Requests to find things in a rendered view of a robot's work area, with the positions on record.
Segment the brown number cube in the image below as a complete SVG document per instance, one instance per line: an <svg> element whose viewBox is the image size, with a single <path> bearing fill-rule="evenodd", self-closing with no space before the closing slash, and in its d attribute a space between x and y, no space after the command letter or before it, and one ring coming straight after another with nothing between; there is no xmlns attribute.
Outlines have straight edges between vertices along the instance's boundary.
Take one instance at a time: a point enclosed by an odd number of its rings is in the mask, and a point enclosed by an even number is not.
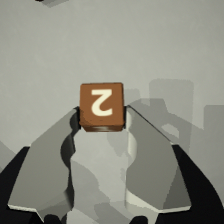
<svg viewBox="0 0 224 224"><path fill-rule="evenodd" d="M124 123L124 89L121 82L80 85L79 124L86 132L121 132Z"/></svg>

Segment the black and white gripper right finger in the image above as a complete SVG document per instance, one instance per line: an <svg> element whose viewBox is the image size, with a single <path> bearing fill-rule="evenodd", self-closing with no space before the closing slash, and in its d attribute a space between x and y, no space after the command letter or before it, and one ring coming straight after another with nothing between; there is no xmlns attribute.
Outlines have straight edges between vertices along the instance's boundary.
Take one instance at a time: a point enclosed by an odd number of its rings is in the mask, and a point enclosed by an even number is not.
<svg viewBox="0 0 224 224"><path fill-rule="evenodd" d="M207 177L130 105L124 107L127 151L125 208L148 224L224 224L222 202Z"/></svg>

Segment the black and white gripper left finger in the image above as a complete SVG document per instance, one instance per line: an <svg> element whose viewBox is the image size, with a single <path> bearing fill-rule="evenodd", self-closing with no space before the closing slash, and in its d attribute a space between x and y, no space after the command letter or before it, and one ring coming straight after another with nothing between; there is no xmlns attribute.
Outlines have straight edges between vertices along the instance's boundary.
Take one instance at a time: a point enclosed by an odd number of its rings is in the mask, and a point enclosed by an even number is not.
<svg viewBox="0 0 224 224"><path fill-rule="evenodd" d="M74 207L70 159L79 122L77 106L23 147L0 173L0 224L43 224L48 214L66 224Z"/></svg>

